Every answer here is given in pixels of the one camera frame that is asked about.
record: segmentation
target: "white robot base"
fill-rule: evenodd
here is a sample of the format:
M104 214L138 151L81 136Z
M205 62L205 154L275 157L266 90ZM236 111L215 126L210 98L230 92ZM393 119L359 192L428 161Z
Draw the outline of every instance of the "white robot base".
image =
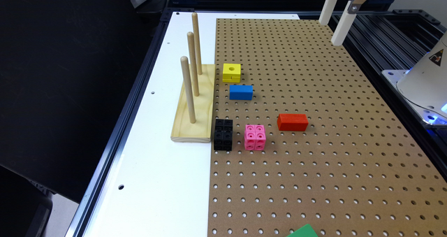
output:
M396 89L397 93L400 93L397 88L397 82L402 79L408 70L383 70L382 74L390 82L390 84ZM433 112L429 109L418 106L409 101L405 96L402 96L410 107L419 115L422 124L426 128L447 128L447 119L442 115Z

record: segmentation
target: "pegboard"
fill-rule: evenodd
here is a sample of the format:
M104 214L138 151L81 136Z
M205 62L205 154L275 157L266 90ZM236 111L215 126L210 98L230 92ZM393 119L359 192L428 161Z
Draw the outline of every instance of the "pegboard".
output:
M446 182L331 37L313 20L217 20L213 116L234 132L212 151L208 236L447 236ZM224 63L252 101L228 98ZM278 131L280 113L307 130ZM246 124L265 126L263 151L244 149Z

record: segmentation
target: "wooden peg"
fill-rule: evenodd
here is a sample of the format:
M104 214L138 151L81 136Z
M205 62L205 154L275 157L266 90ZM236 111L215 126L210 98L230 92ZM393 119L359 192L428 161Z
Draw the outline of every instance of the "wooden peg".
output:
M196 46L197 73L202 75L202 55L200 53L200 35L198 33L198 16L193 13L194 45Z
M191 76L189 75L189 63L186 56L180 58L183 72L184 91L186 93L186 103L188 105L189 121L196 122L196 112L194 110L193 90L191 88Z
M188 32L188 47L189 47L189 59L191 60L191 76L193 83L194 96L198 96L198 76L197 76L197 63L196 63L196 53L194 48L194 34Z

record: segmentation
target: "building block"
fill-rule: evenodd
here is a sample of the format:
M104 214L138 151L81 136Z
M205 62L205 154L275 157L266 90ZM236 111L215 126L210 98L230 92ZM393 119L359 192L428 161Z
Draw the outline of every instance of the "building block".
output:
M240 82L240 64L223 64L222 82Z
M305 131L309 121L304 114L279 114L277 123L280 131Z
M230 100L252 100L253 86L230 85Z
M264 150L265 129L263 125L245 125L245 150Z
M214 127L214 150L233 149L233 121L216 119Z
M310 224L306 224L297 231L289 234L287 237L318 237Z

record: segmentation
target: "blue block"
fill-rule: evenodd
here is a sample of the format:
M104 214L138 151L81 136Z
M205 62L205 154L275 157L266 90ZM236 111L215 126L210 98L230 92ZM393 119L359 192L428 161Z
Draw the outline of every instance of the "blue block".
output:
M253 86L230 85L230 100L252 100Z

